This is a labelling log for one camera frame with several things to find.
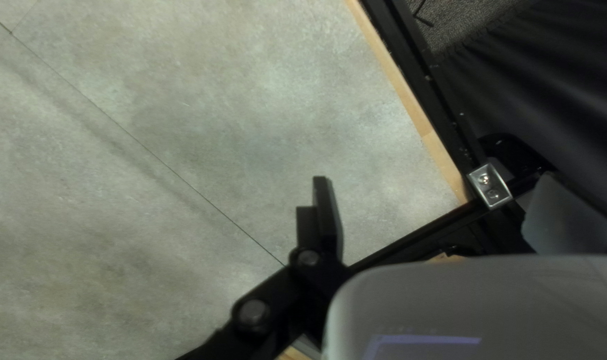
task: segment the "black fabric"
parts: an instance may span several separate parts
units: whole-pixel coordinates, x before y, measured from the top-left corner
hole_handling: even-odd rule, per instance
[[[441,65],[478,135],[516,135],[607,202],[607,0],[540,0]]]

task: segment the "metal plate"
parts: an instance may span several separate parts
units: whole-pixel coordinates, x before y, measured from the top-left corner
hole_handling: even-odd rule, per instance
[[[498,208],[512,200],[510,190],[491,163],[486,163],[473,170],[468,174],[468,180],[488,209]]]

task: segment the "screw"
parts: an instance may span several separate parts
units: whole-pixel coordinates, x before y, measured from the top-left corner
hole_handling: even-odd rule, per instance
[[[319,263],[319,254],[314,250],[304,250],[297,256],[297,263],[305,266],[315,266]]]
[[[488,174],[482,174],[479,176],[479,183],[484,185],[490,184],[490,176],[488,176]]]
[[[498,199],[499,198],[499,192],[496,191],[496,190],[491,190],[491,191],[487,192],[486,194],[491,199]]]
[[[248,300],[239,308],[238,316],[244,325],[259,325],[268,316],[268,305],[259,299]]]

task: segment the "gray floor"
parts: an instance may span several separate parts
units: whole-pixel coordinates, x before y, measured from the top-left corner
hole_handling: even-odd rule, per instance
[[[457,206],[341,0],[0,1],[0,359],[195,347],[318,174],[347,263]]]

